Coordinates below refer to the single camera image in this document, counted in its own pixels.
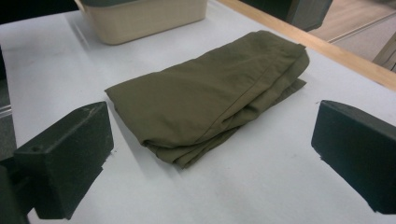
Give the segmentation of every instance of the plastic container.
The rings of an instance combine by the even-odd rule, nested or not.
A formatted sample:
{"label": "plastic container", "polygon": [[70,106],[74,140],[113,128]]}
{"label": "plastic container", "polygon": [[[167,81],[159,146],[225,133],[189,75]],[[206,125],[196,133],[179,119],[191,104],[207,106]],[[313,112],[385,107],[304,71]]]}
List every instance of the plastic container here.
{"label": "plastic container", "polygon": [[75,0],[99,38],[117,45],[205,18],[207,0]]}

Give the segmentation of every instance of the hole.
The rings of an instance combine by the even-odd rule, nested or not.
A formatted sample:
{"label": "hole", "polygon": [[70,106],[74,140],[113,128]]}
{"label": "hole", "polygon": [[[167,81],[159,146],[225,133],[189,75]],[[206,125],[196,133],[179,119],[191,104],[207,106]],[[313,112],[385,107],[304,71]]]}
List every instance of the hole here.
{"label": "hole", "polygon": [[31,150],[33,152],[37,152],[37,151],[41,150],[41,147],[32,147]]}

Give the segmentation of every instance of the folded cloth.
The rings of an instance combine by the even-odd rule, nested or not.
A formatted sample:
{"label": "folded cloth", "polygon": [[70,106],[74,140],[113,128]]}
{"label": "folded cloth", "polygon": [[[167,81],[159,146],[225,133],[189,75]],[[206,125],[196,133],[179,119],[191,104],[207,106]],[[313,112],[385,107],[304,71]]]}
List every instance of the folded cloth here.
{"label": "folded cloth", "polygon": [[186,168],[299,90],[308,64],[304,46],[259,31],[106,93],[142,146]]}

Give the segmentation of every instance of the olive green cloth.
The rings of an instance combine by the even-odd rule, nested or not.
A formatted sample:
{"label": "olive green cloth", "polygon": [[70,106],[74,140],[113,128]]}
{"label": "olive green cloth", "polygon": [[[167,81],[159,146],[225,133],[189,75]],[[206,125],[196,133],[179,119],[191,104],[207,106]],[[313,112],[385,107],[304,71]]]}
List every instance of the olive green cloth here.
{"label": "olive green cloth", "polygon": [[308,64],[304,46],[259,31],[106,93],[142,146],[185,168],[299,90]]}

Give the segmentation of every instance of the wooden floor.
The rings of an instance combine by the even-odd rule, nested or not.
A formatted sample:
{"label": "wooden floor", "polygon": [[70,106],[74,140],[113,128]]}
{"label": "wooden floor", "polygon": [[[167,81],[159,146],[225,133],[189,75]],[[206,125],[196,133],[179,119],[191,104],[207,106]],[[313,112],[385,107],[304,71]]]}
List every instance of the wooden floor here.
{"label": "wooden floor", "polygon": [[[370,62],[374,60],[382,48],[385,47],[387,42],[395,35],[396,32],[396,15],[393,15],[386,20],[376,22],[365,29],[362,29],[352,35],[348,35],[337,41],[332,42],[335,46],[346,49],[356,55],[361,56]],[[388,60],[390,55],[385,55],[385,61]],[[380,60],[377,64],[385,66]]]}
{"label": "wooden floor", "polygon": [[333,0],[317,30],[309,32],[334,42],[396,13],[396,0]]}

